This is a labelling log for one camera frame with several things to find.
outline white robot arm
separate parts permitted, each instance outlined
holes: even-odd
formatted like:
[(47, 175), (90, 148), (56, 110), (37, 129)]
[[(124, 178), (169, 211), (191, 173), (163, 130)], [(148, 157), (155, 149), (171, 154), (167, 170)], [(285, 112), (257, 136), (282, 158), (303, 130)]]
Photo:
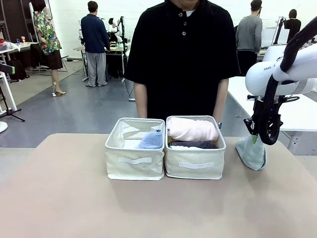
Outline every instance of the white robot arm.
[(247, 89), (254, 95), (248, 98), (254, 98), (255, 105), (253, 116), (244, 122), (250, 134), (259, 135), (267, 145), (276, 143), (283, 125), (278, 114), (280, 106), (299, 99), (286, 95), (307, 93), (316, 86), (317, 45), (299, 50), (316, 34), (317, 17), (287, 46), (269, 48), (265, 59), (269, 61), (255, 64), (246, 75)]

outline shirt collar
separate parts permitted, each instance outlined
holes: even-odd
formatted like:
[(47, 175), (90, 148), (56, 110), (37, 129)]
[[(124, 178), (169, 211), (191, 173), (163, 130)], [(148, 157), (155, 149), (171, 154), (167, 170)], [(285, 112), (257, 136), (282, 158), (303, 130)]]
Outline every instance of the shirt collar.
[[(170, 0), (165, 0), (164, 5), (165, 5), (166, 15), (168, 17), (179, 17), (179, 14), (183, 12), (182, 9), (177, 7)], [(213, 16), (212, 9), (209, 5), (208, 0), (200, 0), (199, 5), (196, 8), (196, 10), (193, 12), (192, 16), (205, 17), (206, 15)]]

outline dark folded cloth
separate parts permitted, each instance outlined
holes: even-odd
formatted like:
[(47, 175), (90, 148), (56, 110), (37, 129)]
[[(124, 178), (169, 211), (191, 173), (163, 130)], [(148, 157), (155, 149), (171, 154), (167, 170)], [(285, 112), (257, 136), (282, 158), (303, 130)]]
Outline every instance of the dark folded cloth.
[(172, 141), (170, 146), (197, 147), (201, 149), (218, 149), (210, 141)]

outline white fabric basket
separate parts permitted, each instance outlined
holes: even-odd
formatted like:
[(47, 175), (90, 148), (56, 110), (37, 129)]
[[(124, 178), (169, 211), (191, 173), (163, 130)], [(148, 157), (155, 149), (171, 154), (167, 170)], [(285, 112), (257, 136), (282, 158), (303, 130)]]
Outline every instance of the white fabric basket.
[(179, 179), (221, 179), (224, 166), (226, 144), (218, 125), (210, 116), (183, 116), (194, 120), (212, 122), (219, 133), (219, 149), (174, 150), (168, 146), (167, 129), (165, 130), (165, 168), (166, 175)]
[[(150, 131), (162, 130), (160, 149), (136, 149)], [(109, 179), (160, 180), (164, 176), (165, 122), (159, 119), (121, 118), (106, 141)]]

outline desk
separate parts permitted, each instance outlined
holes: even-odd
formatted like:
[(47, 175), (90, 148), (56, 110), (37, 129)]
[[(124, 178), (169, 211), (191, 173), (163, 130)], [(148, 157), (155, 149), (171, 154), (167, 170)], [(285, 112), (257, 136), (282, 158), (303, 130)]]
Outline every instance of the desk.
[[(125, 44), (127, 50), (129, 50), (130, 45), (131, 45), (130, 43)], [(85, 78), (83, 79), (83, 82), (84, 82), (88, 79), (85, 46), (80, 46), (80, 47), (74, 48), (73, 50), (80, 51), (80, 53), (81, 53), (81, 59), (83, 62), (83, 68), (84, 68), (84, 73), (85, 73)], [(118, 56), (122, 57), (122, 69), (123, 69), (123, 73), (124, 73), (123, 47), (110, 47), (110, 52), (112, 52), (111, 55), (118, 55)], [(106, 53), (106, 55), (109, 55), (106, 47), (105, 47), (105, 53)]]
[[(27, 51), (30, 49), (31, 44), (38, 44), (37, 42), (28, 42), (28, 43), (20, 43), (20, 52)], [(8, 61), (11, 60), (10, 53), (16, 53), (19, 52), (18, 49), (8, 49), (4, 51), (0, 51), (0, 57), (2, 57), (2, 60), (5, 64), (7, 64), (7, 61), (5, 60), (4, 54), (6, 54), (6, 57), (8, 58)]]
[(260, 50), (260, 53), (258, 54), (258, 57), (257, 57), (258, 62), (263, 61), (266, 51), (267, 51), (267, 48)]
[(263, 171), (226, 138), (223, 178), (107, 178), (100, 134), (55, 134), (0, 184), (2, 238), (308, 238), (317, 181), (281, 144)]
[[(254, 113), (254, 101), (247, 101), (247, 96), (251, 94), (245, 85), (245, 77), (229, 79), (228, 92), (246, 114), (251, 117)], [(305, 139), (307, 140), (304, 132), (317, 132), (317, 103), (305, 95), (298, 96), (300, 100), (285, 103), (279, 110), (281, 120), (284, 122), (281, 131), (294, 132), (288, 145), (288, 149), (292, 153), (296, 152), (299, 144), (305, 143)]]

